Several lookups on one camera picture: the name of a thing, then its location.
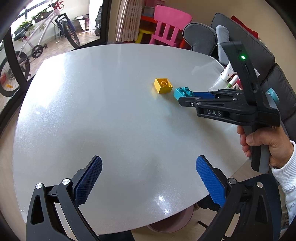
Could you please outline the white sleeved right forearm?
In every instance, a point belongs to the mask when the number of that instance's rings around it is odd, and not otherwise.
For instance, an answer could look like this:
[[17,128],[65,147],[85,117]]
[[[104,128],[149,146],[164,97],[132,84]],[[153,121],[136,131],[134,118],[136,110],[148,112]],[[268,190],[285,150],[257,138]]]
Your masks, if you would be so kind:
[[275,163],[271,169],[285,194],[285,205],[291,225],[295,219],[295,142],[290,141],[286,147],[280,147],[280,152],[274,156]]

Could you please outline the person's right hand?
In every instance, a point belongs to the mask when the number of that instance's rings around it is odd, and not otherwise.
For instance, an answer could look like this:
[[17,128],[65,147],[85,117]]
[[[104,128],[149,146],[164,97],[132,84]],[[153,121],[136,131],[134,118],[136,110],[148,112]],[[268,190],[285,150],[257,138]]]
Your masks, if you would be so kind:
[[282,168],[291,158],[294,146],[283,128],[260,128],[246,135],[242,126],[237,127],[240,144],[245,156],[251,156],[251,147],[266,145],[270,151],[269,164],[273,168]]

